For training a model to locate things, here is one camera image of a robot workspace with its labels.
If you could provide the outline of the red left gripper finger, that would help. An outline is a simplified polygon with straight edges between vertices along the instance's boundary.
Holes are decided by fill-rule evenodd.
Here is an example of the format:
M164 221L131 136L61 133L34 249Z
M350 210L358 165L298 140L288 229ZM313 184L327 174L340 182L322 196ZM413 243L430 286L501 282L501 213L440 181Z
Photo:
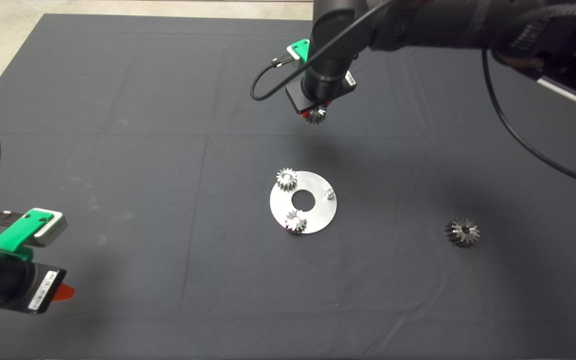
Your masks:
M52 302L71 300L76 293L76 289L66 283L61 283L54 292Z

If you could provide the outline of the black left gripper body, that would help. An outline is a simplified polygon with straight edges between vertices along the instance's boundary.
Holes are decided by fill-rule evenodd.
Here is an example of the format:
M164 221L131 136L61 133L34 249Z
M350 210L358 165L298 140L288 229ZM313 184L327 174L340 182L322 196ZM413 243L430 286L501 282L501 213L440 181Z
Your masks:
M34 263L30 285L23 292L23 312L34 315L44 314L66 275L66 269Z

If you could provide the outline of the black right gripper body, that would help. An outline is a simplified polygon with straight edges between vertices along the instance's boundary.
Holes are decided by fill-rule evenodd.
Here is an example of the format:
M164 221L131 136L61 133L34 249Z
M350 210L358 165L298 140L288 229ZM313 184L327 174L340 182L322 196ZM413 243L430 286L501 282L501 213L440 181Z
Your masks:
M300 79L285 85L285 93L295 112L301 116L303 112L326 107L327 101L348 95L356 88L357 82L350 71L336 80L320 79L306 71Z

